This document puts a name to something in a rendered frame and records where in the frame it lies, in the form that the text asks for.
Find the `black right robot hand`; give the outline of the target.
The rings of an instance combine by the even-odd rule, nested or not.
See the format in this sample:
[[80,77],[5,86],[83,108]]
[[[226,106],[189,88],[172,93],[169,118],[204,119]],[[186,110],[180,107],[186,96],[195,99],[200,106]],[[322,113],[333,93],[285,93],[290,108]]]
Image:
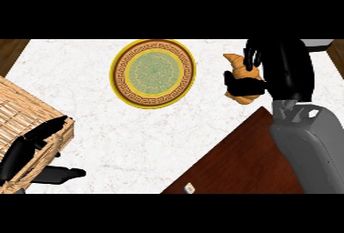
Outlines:
[[274,100],[310,102],[315,72],[307,47],[300,39],[248,39],[244,48],[244,68],[263,66],[263,80],[235,78],[225,72],[225,85],[232,96],[256,96],[269,92]]

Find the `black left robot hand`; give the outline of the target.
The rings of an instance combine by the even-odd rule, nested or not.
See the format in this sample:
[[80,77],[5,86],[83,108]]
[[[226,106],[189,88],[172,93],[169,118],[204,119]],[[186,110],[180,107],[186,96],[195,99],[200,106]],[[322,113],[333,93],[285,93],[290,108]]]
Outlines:
[[[3,160],[0,161],[0,185],[14,179],[15,175],[33,159],[36,150],[45,148],[45,139],[64,128],[67,119],[67,116],[51,119],[17,138],[5,154]],[[70,179],[85,176],[86,171],[83,169],[46,166],[34,178],[34,182],[39,184],[61,185]]]

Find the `golden brown croissant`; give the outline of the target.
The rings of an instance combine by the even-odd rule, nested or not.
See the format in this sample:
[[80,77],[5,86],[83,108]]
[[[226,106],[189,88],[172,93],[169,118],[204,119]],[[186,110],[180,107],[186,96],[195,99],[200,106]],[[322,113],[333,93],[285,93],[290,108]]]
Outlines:
[[[247,71],[247,67],[244,65],[244,57],[238,54],[225,54],[223,55],[226,59],[229,60],[232,64],[232,74],[237,79],[250,77],[262,80],[260,76],[260,69],[257,67],[253,67],[251,71]],[[256,96],[234,96],[231,93],[226,93],[226,97],[229,97],[232,100],[235,100],[241,105],[248,105],[253,103],[253,101],[260,97]]]

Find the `yellow brown patterned plate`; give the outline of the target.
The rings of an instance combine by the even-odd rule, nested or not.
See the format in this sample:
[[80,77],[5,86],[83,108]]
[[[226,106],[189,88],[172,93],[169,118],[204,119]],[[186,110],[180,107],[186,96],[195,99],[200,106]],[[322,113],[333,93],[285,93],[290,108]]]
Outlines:
[[118,98],[142,109],[170,106],[186,95],[197,62],[186,46],[172,39],[141,39],[118,52],[110,79]]

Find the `dark brown wooden tray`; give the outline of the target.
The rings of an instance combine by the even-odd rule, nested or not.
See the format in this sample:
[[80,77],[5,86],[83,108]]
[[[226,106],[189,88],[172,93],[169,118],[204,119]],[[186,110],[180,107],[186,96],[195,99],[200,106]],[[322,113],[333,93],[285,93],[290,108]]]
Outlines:
[[269,134],[272,115],[260,107],[163,194],[303,194],[305,190]]

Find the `woven wicker basket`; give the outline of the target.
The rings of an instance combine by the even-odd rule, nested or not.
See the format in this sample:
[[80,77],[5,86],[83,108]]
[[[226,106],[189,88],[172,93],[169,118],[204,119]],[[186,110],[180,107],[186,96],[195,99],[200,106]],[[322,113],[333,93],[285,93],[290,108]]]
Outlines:
[[[0,76],[0,161],[17,137],[23,136],[43,122],[64,114]],[[0,186],[0,194],[14,194],[27,189],[55,155],[74,138],[74,120],[67,119],[64,128],[45,139],[48,145],[36,154],[11,181]]]

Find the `pale grey appliance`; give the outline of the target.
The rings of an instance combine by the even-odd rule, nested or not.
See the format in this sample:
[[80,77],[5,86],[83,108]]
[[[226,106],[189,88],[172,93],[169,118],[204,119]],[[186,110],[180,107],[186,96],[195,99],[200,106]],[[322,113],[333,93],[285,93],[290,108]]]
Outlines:
[[321,52],[328,49],[334,40],[333,39],[303,39],[309,52]]

